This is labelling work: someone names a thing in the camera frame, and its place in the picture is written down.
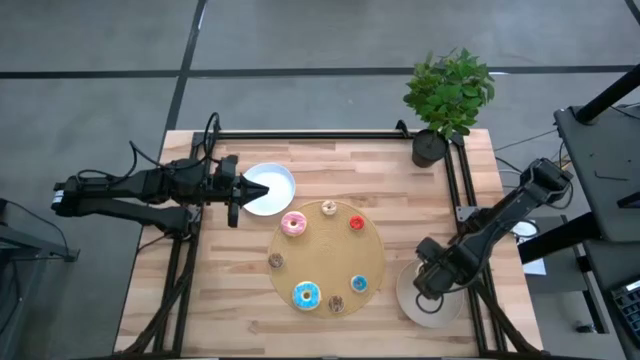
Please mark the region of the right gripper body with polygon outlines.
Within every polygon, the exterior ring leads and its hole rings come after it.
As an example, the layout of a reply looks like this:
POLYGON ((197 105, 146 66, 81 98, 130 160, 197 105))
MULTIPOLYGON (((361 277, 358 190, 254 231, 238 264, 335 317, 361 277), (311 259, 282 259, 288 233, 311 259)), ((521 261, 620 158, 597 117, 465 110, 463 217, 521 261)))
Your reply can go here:
POLYGON ((454 239, 448 248, 442 247, 430 237, 425 237, 416 247, 416 254, 422 268, 413 280, 420 295, 429 300, 437 300, 446 293, 461 291, 468 287, 462 275, 460 247, 464 237, 454 239))

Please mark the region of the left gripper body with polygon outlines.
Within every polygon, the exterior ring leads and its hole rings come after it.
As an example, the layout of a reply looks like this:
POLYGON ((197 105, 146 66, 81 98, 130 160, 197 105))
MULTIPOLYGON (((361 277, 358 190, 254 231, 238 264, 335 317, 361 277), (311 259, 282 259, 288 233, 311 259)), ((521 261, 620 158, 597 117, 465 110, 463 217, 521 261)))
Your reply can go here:
POLYGON ((227 206, 227 223, 231 228, 238 226, 240 211, 237 163, 237 155, 222 157, 213 174, 214 202, 222 202, 227 206))

